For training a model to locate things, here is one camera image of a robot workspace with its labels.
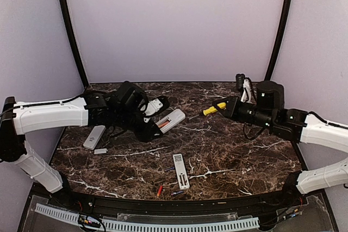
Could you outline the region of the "yellow handled screwdriver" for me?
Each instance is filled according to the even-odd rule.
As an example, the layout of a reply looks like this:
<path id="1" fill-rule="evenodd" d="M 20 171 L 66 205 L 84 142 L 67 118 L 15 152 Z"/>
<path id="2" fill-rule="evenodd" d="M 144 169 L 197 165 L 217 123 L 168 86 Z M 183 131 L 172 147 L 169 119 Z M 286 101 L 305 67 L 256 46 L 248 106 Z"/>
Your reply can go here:
<path id="1" fill-rule="evenodd" d="M 219 103 L 219 104 L 218 104 L 218 107 L 219 107 L 220 109 L 224 109 L 224 108 L 226 107 L 226 103 L 224 103 L 224 102 Z M 202 112 L 200 112 L 198 115 L 190 117 L 189 120 L 192 120 L 192 119 L 194 119 L 194 118 L 196 118 L 196 117 L 199 117 L 199 116 L 207 116 L 207 115 L 212 114 L 212 113 L 215 113 L 215 112 L 217 112 L 217 111 L 218 111 L 218 110 L 217 110 L 214 106 L 211 106 L 210 108 L 205 109 L 205 110 L 203 110 Z"/>

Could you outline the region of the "white remote with barcode label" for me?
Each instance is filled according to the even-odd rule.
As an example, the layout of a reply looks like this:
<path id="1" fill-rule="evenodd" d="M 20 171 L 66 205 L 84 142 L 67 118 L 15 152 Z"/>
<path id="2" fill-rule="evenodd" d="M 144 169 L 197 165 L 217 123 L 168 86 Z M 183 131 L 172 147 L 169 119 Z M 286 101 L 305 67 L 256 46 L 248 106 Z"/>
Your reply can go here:
<path id="1" fill-rule="evenodd" d="M 181 123 L 185 119 L 185 113 L 180 109 L 175 109 L 168 115 L 166 115 L 164 118 L 159 120 L 156 125 L 159 126 L 164 122 L 169 122 L 168 125 L 160 128 L 160 130 L 163 132 L 163 134 L 166 134 L 169 130 L 171 130 L 173 127 Z"/>

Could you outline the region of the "white button remote control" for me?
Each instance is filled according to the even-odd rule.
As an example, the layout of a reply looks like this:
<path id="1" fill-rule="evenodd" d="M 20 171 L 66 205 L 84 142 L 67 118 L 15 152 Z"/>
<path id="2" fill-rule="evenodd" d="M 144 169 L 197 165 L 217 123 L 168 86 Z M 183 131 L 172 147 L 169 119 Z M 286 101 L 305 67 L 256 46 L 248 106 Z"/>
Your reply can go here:
<path id="1" fill-rule="evenodd" d="M 185 163 L 182 154 L 174 154 L 173 162 L 175 166 L 178 185 L 181 190 L 187 190 L 190 188 L 189 178 L 185 168 Z"/>

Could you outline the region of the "red blue battery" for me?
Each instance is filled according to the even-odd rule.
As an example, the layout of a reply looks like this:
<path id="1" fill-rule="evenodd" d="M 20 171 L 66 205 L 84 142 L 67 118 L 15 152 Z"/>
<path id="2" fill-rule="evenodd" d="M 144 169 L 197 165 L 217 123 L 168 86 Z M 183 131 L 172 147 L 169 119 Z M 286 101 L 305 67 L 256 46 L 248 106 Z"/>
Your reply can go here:
<path id="1" fill-rule="evenodd" d="M 160 185 L 160 187 L 159 187 L 159 189 L 157 191 L 157 197 L 159 197 L 161 195 L 162 190 L 163 190 L 163 186 Z"/>

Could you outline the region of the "plain white slim remote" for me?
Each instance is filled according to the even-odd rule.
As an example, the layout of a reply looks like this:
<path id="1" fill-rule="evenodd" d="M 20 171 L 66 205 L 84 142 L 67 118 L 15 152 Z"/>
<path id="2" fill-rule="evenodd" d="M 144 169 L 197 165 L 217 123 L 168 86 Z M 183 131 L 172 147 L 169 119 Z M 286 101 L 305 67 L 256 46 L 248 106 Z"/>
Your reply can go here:
<path id="1" fill-rule="evenodd" d="M 105 130 L 105 126 L 95 126 L 84 141 L 83 147 L 89 150 L 94 150 Z"/>

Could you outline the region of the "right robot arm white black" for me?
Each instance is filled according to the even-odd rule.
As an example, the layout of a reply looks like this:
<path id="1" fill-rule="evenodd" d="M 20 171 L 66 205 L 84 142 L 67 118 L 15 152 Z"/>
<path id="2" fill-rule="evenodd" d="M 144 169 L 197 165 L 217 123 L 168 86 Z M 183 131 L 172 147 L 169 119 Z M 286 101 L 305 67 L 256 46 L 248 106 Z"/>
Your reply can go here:
<path id="1" fill-rule="evenodd" d="M 323 119 L 315 112 L 285 109 L 284 87 L 273 81 L 256 85 L 256 103 L 246 103 L 229 96 L 213 102 L 225 118 L 267 129 L 270 134 L 294 144 L 310 143 L 347 152 L 347 126 Z M 310 171 L 288 175 L 277 201 L 289 207 L 299 195 L 347 184 L 347 160 Z"/>

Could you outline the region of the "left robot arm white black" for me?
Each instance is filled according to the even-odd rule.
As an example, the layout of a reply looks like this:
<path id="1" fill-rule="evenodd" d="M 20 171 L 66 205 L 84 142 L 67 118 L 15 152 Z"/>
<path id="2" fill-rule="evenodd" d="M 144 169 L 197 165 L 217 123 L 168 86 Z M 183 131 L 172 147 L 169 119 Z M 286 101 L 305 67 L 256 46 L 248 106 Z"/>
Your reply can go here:
<path id="1" fill-rule="evenodd" d="M 26 134 L 63 127 L 118 127 L 131 131 L 141 142 L 163 135 L 153 117 L 169 107 L 168 98 L 148 98 L 137 85 L 125 81 L 112 92 L 86 91 L 66 100 L 17 102 L 5 100 L 1 112 L 1 161 L 12 162 L 48 192 L 65 208 L 77 203 L 68 181 L 53 169 L 29 145 Z"/>

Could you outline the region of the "right black frame post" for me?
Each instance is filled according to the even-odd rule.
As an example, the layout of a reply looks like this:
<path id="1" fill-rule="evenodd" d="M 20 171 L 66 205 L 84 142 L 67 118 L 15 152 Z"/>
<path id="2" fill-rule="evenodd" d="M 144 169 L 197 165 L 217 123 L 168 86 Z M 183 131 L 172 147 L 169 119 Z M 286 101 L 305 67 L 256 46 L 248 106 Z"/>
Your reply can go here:
<path id="1" fill-rule="evenodd" d="M 283 5 L 282 5 L 282 10 L 281 10 L 281 15 L 279 18 L 279 24 L 278 24 L 278 28 L 277 28 L 275 42 L 274 42 L 274 46 L 273 46 L 273 49 L 271 52 L 271 56 L 270 56 L 270 60 L 268 63 L 268 67 L 266 70 L 264 80 L 271 80 L 272 75 L 274 73 L 275 66 L 276 66 L 277 59 L 278 59 L 278 55 L 279 55 L 279 52 L 281 49 L 286 25 L 287 25 L 290 6 L 291 6 L 291 0 L 283 0 Z"/>

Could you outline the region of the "black frame post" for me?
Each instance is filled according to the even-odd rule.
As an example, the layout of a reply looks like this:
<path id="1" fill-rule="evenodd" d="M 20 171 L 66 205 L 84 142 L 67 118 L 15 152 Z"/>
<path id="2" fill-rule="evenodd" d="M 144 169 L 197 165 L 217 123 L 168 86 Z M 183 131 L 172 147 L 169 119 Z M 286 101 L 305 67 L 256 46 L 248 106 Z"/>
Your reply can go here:
<path id="1" fill-rule="evenodd" d="M 68 2 L 67 0 L 59 0 L 61 14 L 63 17 L 65 30 L 67 34 L 67 38 L 70 44 L 70 49 L 73 55 L 74 63 L 77 68 L 80 80 L 82 82 L 83 87 L 86 89 L 89 86 L 89 81 L 83 66 L 83 62 L 80 56 L 80 52 L 77 45 L 77 40 L 75 37 L 71 16 L 69 12 Z"/>
<path id="2" fill-rule="evenodd" d="M 277 28 L 275 42 L 274 42 L 274 46 L 273 46 L 273 49 L 271 52 L 271 56 L 270 56 L 270 60 L 268 63 L 268 67 L 266 70 L 264 80 L 271 80 L 272 75 L 274 73 L 275 66 L 276 66 L 277 59 L 278 59 L 278 55 L 279 55 L 279 52 L 281 49 L 286 25 L 287 25 L 290 6 L 291 6 L 291 0 L 283 0 L 283 5 L 282 5 L 282 10 L 281 10 L 281 15 L 279 18 L 279 24 L 278 24 L 278 28 Z"/>

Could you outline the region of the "left black frame post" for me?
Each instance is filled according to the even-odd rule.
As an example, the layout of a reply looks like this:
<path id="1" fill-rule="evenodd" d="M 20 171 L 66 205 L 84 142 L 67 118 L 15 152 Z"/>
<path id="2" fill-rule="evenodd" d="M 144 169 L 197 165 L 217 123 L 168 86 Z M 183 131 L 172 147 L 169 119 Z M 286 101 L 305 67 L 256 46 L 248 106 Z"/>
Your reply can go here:
<path id="1" fill-rule="evenodd" d="M 86 89 L 89 86 L 89 81 L 83 66 L 83 62 L 80 56 L 80 52 L 77 45 L 77 40 L 75 37 L 71 16 L 69 12 L 68 2 L 67 0 L 59 0 L 61 14 L 63 17 L 65 30 L 67 34 L 67 38 L 70 44 L 70 49 L 73 55 L 74 63 L 77 68 L 80 80 L 82 82 L 83 87 Z"/>

